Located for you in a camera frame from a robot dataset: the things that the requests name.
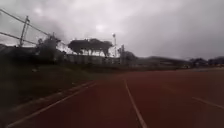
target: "gray cloud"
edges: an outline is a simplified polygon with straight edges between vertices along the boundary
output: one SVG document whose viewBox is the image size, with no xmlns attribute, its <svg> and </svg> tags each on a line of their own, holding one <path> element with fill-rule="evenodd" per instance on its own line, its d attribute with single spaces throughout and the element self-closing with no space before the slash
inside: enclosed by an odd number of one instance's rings
<svg viewBox="0 0 224 128">
<path fill-rule="evenodd" d="M 112 40 L 138 56 L 176 58 L 224 55 L 222 0 L 3 0 L 0 7 L 69 41 Z M 0 16 L 0 29 L 16 35 L 21 25 Z M 41 34 L 29 29 L 30 40 Z"/>
</svg>

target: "light pole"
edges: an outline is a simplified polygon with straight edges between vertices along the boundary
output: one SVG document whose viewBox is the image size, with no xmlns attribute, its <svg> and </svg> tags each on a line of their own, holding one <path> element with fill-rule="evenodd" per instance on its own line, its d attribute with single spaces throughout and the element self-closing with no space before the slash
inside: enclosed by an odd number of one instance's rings
<svg viewBox="0 0 224 128">
<path fill-rule="evenodd" d="M 113 38 L 114 38 L 114 58 L 117 57 L 117 42 L 116 42 L 116 34 L 113 33 L 112 34 Z"/>
</svg>

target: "pole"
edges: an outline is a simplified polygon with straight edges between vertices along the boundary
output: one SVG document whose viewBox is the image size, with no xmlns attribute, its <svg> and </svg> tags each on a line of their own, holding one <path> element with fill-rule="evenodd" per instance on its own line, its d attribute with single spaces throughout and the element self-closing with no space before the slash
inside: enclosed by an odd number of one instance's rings
<svg viewBox="0 0 224 128">
<path fill-rule="evenodd" d="M 24 22 L 24 26 L 23 26 L 23 30 L 22 30 L 22 34 L 21 34 L 21 38 L 19 41 L 19 47 L 23 46 L 23 40 L 24 40 L 24 36 L 25 36 L 25 29 L 27 27 L 27 23 L 29 22 L 28 16 L 26 16 L 26 20 Z"/>
<path fill-rule="evenodd" d="M 117 41 L 116 41 L 116 34 L 113 34 L 114 37 L 114 58 L 117 57 Z"/>
</svg>

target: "tree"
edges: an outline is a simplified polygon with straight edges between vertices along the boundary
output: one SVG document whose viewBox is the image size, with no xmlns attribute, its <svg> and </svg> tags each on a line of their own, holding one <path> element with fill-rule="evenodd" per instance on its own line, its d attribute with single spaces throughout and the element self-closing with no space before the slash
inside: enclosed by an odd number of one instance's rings
<svg viewBox="0 0 224 128">
<path fill-rule="evenodd" d="M 54 37 L 48 36 L 44 41 L 43 39 L 38 40 L 38 45 L 36 46 L 36 53 L 41 59 L 52 61 L 55 59 L 55 53 L 57 52 L 57 45 L 61 40 Z"/>
<path fill-rule="evenodd" d="M 110 56 L 109 49 L 111 47 L 113 47 L 113 44 L 110 41 L 104 41 L 101 43 L 101 48 L 102 48 L 102 51 L 103 51 L 105 57 Z"/>
<path fill-rule="evenodd" d="M 68 47 L 75 52 L 76 54 L 83 54 L 83 52 L 91 52 L 91 55 L 94 52 L 104 53 L 105 57 L 109 56 L 109 49 L 112 47 L 112 43 L 110 41 L 100 41 L 96 38 L 92 38 L 89 40 L 73 40 L 70 42 Z"/>
</svg>

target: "sky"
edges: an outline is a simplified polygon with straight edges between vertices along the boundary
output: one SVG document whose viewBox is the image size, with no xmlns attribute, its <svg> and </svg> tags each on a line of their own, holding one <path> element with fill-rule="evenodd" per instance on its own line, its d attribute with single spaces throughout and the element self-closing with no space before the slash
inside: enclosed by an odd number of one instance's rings
<svg viewBox="0 0 224 128">
<path fill-rule="evenodd" d="M 1 0 L 0 8 L 60 37 L 113 41 L 139 57 L 205 59 L 224 55 L 223 0 Z M 0 31 L 20 36 L 22 24 L 0 14 Z M 0 41 L 11 40 L 0 36 Z M 28 29 L 27 39 L 42 34 Z"/>
</svg>

